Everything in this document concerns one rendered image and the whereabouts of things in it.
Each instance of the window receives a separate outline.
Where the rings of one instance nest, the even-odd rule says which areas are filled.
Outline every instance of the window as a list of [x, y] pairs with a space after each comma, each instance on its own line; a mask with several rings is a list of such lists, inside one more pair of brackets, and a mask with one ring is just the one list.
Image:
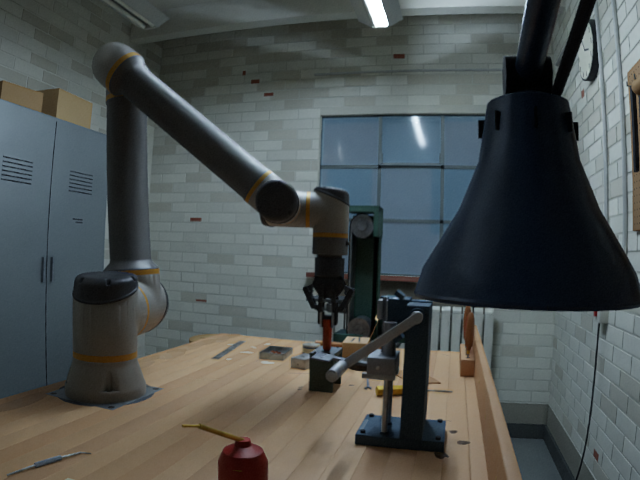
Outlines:
[[477, 116], [325, 117], [320, 184], [384, 209], [382, 273], [420, 275], [478, 163]]

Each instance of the window pane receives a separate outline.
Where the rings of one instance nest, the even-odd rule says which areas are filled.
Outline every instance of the window pane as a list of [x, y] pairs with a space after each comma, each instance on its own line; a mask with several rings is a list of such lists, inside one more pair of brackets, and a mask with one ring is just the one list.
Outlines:
[[464, 194], [467, 193], [474, 170], [444, 171], [444, 219], [451, 220], [458, 212]]
[[444, 164], [475, 167], [482, 139], [478, 138], [478, 120], [484, 117], [445, 117]]
[[322, 120], [322, 165], [378, 165], [378, 117]]
[[377, 168], [323, 168], [320, 185], [345, 189], [351, 205], [378, 205]]
[[440, 117], [382, 117], [382, 163], [440, 163]]
[[420, 275], [439, 240], [439, 224], [385, 222], [382, 233], [382, 274]]
[[395, 220], [440, 220], [440, 168], [383, 168], [380, 206]]

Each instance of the cable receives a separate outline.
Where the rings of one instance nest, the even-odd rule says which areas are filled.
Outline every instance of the cable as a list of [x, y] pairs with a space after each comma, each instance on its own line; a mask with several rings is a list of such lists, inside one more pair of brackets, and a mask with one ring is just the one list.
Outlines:
[[598, 373], [598, 346], [600, 345], [600, 321], [598, 320], [598, 331], [596, 332], [596, 358], [593, 362], [593, 385], [591, 387], [591, 406], [589, 407], [589, 421], [587, 422], [587, 434], [584, 438], [584, 448], [582, 449], [582, 457], [580, 458], [580, 466], [578, 467], [578, 473], [576, 479], [580, 477], [580, 470], [584, 464], [584, 454], [587, 453], [587, 443], [589, 442], [589, 428], [591, 427], [591, 414], [593, 413], [593, 394], [596, 391], [596, 374]]

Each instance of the black lamp shade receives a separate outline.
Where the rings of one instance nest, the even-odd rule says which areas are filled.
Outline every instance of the black lamp shade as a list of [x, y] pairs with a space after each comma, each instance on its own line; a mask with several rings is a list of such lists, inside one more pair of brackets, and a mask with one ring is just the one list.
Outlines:
[[478, 307], [640, 306], [638, 277], [593, 195], [564, 98], [520, 92], [489, 103], [478, 167], [415, 291]]

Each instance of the gray floor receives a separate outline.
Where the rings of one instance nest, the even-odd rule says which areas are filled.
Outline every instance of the gray floor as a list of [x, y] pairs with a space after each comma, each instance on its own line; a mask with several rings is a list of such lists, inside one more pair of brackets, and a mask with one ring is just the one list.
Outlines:
[[544, 440], [512, 438], [522, 480], [561, 480]]

